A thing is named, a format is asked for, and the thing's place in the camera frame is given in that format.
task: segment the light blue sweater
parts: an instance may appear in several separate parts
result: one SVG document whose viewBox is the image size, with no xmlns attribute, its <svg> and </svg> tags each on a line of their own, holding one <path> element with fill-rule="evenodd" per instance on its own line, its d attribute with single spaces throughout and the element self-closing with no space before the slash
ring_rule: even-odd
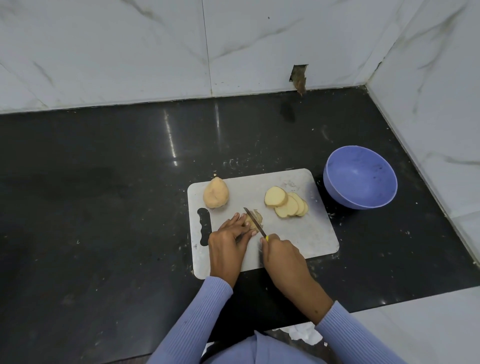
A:
<svg viewBox="0 0 480 364">
<path fill-rule="evenodd" d="M 232 294 L 232 288 L 224 280 L 207 277 L 148 363 L 199 363 L 218 315 Z M 405 363 L 338 302 L 315 329 L 344 364 Z M 206 363 L 307 364 L 324 361 L 255 332 L 255 335 L 214 355 Z"/>
</svg>

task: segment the purple sleeve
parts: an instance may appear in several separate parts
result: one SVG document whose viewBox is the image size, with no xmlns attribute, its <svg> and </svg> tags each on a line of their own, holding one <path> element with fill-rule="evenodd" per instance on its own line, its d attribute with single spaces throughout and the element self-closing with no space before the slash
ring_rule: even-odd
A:
<svg viewBox="0 0 480 364">
<path fill-rule="evenodd" d="M 405 364 L 338 302 L 315 329 L 344 364 Z"/>
<path fill-rule="evenodd" d="M 223 279 L 207 277 L 148 363 L 198 363 L 216 319 L 232 293 Z"/>
</svg>

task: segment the black countertop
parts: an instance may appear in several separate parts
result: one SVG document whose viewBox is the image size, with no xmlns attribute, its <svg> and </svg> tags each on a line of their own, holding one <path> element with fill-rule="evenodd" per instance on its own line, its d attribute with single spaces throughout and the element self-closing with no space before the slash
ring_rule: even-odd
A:
<svg viewBox="0 0 480 364">
<path fill-rule="evenodd" d="M 392 165 L 393 202 L 353 211 L 326 194 L 324 164 L 344 145 Z M 312 172 L 340 250 L 308 265 L 349 311 L 480 284 L 361 88 L 3 115 L 0 148 L 2 363 L 152 352 L 202 284 L 186 190 L 213 173 Z M 241 273 L 234 291 L 213 339 L 305 321 L 264 269 Z"/>
</svg>

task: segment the bowl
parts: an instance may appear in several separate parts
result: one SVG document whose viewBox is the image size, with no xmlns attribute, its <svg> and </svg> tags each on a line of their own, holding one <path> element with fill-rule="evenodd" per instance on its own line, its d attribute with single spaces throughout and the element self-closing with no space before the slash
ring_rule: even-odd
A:
<svg viewBox="0 0 480 364">
<path fill-rule="evenodd" d="M 362 146 L 343 146 L 328 157 L 324 184 L 339 204 L 367 210 L 388 204 L 396 194 L 396 175 L 388 162 Z"/>
</svg>

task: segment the person's left hand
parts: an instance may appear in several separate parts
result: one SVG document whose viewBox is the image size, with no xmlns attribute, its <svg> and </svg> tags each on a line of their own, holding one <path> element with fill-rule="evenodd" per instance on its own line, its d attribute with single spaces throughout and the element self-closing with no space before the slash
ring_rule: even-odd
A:
<svg viewBox="0 0 480 364">
<path fill-rule="evenodd" d="M 247 218 L 246 214 L 239 213 L 225 221 L 218 231 L 212 232 L 208 238 L 208 250 L 210 251 L 210 275 L 219 277 L 227 282 L 231 288 L 235 286 L 240 274 L 243 257 L 247 250 L 247 244 L 256 230 L 250 230 L 249 223 L 242 226 Z M 236 238 L 243 233 L 238 243 Z"/>
</svg>

